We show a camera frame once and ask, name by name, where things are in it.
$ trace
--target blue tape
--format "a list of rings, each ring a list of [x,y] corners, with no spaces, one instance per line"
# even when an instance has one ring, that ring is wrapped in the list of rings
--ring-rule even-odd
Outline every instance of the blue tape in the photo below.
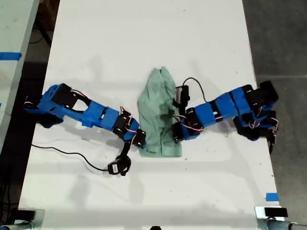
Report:
[[[277,193],[267,193],[266,201],[279,201]]]
[[[0,52],[0,60],[2,61],[19,61],[22,54],[17,52]]]

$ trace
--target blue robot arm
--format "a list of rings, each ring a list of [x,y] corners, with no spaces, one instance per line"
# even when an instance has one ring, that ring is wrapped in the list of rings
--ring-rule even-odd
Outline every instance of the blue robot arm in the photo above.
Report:
[[[188,104],[188,94],[187,88],[182,88],[180,100],[174,100],[174,105],[181,111],[181,121],[172,127],[174,141],[194,139],[205,127],[233,118],[238,134],[250,140],[266,137],[274,144],[276,133],[270,128],[277,126],[278,121],[276,113],[271,109],[278,95],[270,81],[261,83],[256,90],[251,85],[236,88],[213,101],[185,111],[182,107]]]
[[[85,111],[73,109],[78,100],[88,106]],[[36,121],[45,128],[59,124],[63,122],[64,116],[69,116],[80,121],[83,126],[89,128],[96,126],[115,133],[125,142],[125,146],[117,159],[109,164],[110,174],[125,175],[131,165],[127,156],[130,145],[133,144],[139,148],[144,148],[146,145],[146,133],[139,129],[139,123],[129,112],[122,107],[119,112],[94,102],[64,83],[51,86],[41,98],[27,97],[24,109],[33,114]]]

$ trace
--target white table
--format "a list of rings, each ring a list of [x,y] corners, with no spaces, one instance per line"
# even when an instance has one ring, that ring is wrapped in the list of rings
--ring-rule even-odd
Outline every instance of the white table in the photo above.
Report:
[[[256,86],[241,0],[62,0],[44,91],[66,83],[138,117],[153,68],[177,85],[197,78],[212,100]],[[203,103],[188,82],[190,106]],[[66,119],[36,126],[33,143],[83,153],[106,166],[123,143],[113,133]],[[257,229],[254,206],[276,192],[266,140],[251,142],[226,122],[182,143],[183,157],[142,158],[130,150],[125,177],[91,169],[78,156],[32,148],[19,208],[45,209],[43,229]]]
[[[19,61],[0,60],[0,152],[11,119],[39,0],[0,0],[0,52],[20,52]]]

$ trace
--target gray floor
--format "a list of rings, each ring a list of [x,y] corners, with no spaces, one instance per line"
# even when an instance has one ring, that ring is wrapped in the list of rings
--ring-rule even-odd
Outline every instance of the gray floor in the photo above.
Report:
[[[243,0],[258,82],[272,80],[280,132],[272,165],[289,219],[307,224],[307,1]],[[39,39],[33,31],[31,41]],[[27,61],[47,62],[45,41],[30,44]]]

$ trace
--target green cloth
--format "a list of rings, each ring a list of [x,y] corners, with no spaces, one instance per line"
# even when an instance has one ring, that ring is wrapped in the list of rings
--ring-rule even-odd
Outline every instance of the green cloth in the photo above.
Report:
[[[144,157],[180,157],[180,143],[172,136],[172,124],[178,109],[173,106],[175,83],[165,67],[153,69],[146,87],[138,99],[141,129],[146,131],[146,147],[140,149]]]

